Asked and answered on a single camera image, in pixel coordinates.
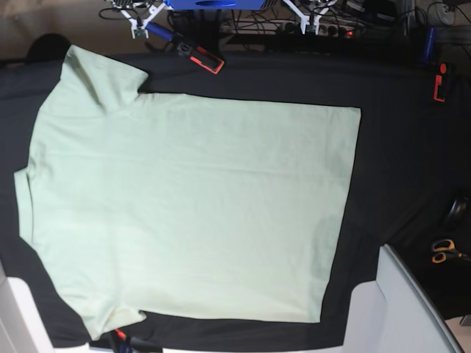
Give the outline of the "orange black tool on table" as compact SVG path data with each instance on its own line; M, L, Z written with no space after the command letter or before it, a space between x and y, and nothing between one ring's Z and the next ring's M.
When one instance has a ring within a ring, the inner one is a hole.
M177 52L180 56L189 59L212 74L218 74L224 66L224 60L200 46L192 46L191 44L180 42L177 46Z

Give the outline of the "red blue tool bottom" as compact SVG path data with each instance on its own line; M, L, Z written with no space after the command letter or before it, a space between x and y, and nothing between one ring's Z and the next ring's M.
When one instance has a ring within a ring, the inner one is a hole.
M126 335L120 329L106 334L110 348L116 353L163 352L162 348L155 347L144 340Z

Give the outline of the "light green T-shirt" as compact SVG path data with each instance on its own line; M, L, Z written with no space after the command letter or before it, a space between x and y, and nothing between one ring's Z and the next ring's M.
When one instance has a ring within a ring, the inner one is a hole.
M14 175L20 237L92 338L147 313L315 324L361 111L142 93L72 46Z

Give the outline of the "orange black bracket right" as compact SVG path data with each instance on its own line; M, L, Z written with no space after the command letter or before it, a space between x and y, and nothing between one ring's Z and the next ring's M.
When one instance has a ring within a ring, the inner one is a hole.
M441 63L439 66L439 72L435 76L435 83L433 89L433 99L438 102L445 102L445 89L444 79L447 73L447 64Z

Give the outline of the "white bin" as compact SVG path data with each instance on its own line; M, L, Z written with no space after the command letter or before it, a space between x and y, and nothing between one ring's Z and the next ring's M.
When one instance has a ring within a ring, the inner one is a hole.
M54 352L28 284L1 265L1 353Z
M462 352L445 320L389 245L376 278L351 294L343 352Z

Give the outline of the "white bin left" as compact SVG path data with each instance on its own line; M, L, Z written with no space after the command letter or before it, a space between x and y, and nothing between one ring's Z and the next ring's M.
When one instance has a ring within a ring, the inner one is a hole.
M54 352L28 284L1 265L1 353Z

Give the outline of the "black table cloth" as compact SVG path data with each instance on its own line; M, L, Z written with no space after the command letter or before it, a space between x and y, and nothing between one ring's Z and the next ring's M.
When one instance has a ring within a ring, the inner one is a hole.
M28 163L38 110L59 82L64 59L1 71L1 262L9 276L28 284L56 348L98 338L60 298L36 251L20 237L14 175ZM431 242L447 234L442 219L449 203L454 196L470 196L468 79L453 77L445 102L438 103L431 72L390 65L240 53L214 76L168 54L116 61L146 72L142 93L361 111L350 189L318 323L147 313L143 321L118 329L174 349L273 352L336 346L344 339L350 295L374 278L379 248L386 243L403 256L444 318L470 312L470 264L435 265L430 257Z

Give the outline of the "white bin right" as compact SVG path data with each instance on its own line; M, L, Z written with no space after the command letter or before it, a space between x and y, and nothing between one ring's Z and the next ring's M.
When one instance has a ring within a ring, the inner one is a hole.
M343 352L462 352L445 320L389 245L376 278L351 294Z

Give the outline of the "blue tube right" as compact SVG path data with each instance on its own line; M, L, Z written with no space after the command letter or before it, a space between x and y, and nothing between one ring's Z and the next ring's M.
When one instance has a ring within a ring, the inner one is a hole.
M427 65L430 61L436 37L436 28L429 27L425 36L425 45L422 53L422 61Z

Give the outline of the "orange handled scissors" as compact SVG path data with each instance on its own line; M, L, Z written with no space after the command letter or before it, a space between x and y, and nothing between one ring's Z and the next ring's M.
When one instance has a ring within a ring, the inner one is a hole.
M449 238L440 239L431 245L431 261L434 264L444 263L451 260L470 261L470 256L459 251L453 240Z

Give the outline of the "blue box at top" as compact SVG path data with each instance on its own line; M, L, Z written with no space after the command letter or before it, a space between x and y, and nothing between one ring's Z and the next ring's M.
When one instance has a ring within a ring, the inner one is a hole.
M260 10L264 0L165 0L173 10Z

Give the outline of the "white power strip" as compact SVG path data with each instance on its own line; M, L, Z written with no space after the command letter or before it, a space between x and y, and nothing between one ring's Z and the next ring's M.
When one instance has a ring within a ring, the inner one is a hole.
M361 33L362 28L355 28L342 23L321 22L318 27L307 25L306 35L319 35L332 38L353 38ZM223 33L239 35L276 35L301 34L301 26L293 20L249 20L228 21L222 25Z

